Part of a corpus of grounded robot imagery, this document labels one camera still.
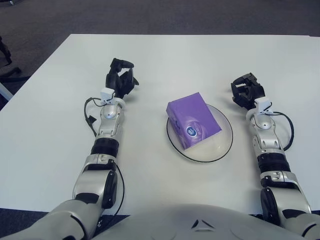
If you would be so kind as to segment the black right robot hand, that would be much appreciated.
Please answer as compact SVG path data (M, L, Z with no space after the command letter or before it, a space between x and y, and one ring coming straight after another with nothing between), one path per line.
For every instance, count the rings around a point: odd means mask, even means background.
M255 99L265 96L263 86L251 72L235 79L230 85L233 102L247 110L255 108Z

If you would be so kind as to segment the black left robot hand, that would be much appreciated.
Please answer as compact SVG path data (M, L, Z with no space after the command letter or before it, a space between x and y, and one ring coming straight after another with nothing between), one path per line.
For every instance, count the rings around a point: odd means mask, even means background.
M114 90L116 98L123 99L139 82L133 74L134 64L114 58L110 64L109 73L106 75L105 87Z

